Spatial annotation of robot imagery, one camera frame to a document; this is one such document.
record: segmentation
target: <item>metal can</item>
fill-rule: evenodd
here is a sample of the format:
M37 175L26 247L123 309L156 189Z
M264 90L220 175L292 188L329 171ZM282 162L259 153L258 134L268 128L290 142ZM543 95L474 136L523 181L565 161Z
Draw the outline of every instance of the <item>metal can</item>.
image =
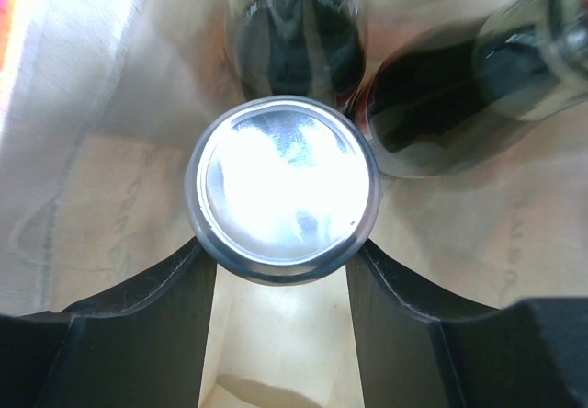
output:
M342 266L379 209L369 146L336 110L261 98L218 118L187 167L187 212L202 246L232 273L297 284Z

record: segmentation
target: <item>silver metal lid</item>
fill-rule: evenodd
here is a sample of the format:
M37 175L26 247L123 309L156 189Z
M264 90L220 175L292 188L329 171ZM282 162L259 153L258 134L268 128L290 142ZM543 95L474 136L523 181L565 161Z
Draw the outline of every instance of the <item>silver metal lid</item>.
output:
M379 173L349 120L304 97L234 108L200 137L186 172L188 215L231 272L293 284L324 277L366 241Z

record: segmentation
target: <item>glass bottle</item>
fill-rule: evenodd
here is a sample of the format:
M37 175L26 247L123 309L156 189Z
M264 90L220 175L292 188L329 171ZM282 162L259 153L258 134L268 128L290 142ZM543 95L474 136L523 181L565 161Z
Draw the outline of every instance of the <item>glass bottle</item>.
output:
M390 56L349 115L381 172L439 176L479 164L588 95L588 0L518 0Z
M343 109L363 77L359 0L229 0L226 52L247 99L308 96Z

